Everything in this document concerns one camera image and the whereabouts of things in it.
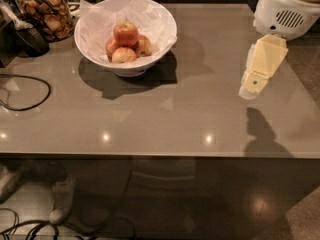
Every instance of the gray tabletop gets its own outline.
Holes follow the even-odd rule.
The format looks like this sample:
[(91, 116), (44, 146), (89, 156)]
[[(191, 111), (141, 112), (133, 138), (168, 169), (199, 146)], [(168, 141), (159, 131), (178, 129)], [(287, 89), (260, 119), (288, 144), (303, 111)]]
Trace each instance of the gray tabletop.
[[(284, 62), (263, 94), (238, 96), (259, 35), (247, 5), (173, 5), (178, 41), (153, 68), (121, 78), (86, 60), (73, 37), (1, 72), (47, 80), (35, 109), (0, 109), (0, 152), (69, 155), (320, 157), (320, 113)], [(0, 97), (39, 100), (40, 83), (1, 80)]]

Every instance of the jar of nuts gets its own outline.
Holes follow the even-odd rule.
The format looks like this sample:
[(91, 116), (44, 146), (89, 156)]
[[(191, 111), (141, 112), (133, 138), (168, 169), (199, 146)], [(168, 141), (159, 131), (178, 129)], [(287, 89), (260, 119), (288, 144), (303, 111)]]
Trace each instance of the jar of nuts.
[(23, 14), (36, 18), (48, 42), (73, 34), (74, 25), (67, 0), (16, 0)]

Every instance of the apple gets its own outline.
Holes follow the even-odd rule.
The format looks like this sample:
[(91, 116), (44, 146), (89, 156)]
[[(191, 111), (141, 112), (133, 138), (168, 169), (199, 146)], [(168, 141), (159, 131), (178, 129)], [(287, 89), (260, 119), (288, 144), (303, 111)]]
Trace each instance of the apple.
[(129, 47), (119, 47), (112, 54), (112, 63), (125, 63), (132, 62), (137, 59), (137, 55), (134, 50)]
[(108, 57), (112, 57), (112, 54), (115, 52), (115, 50), (117, 50), (119, 48), (119, 44), (116, 42), (116, 39), (111, 36), (106, 44), (105, 44), (105, 50), (106, 50), (106, 54), (108, 55)]
[(138, 29), (130, 21), (117, 23), (113, 28), (113, 36), (119, 46), (131, 47), (138, 41)]
[(137, 57), (150, 56), (152, 54), (151, 42), (148, 37), (138, 34), (138, 42), (134, 47)]

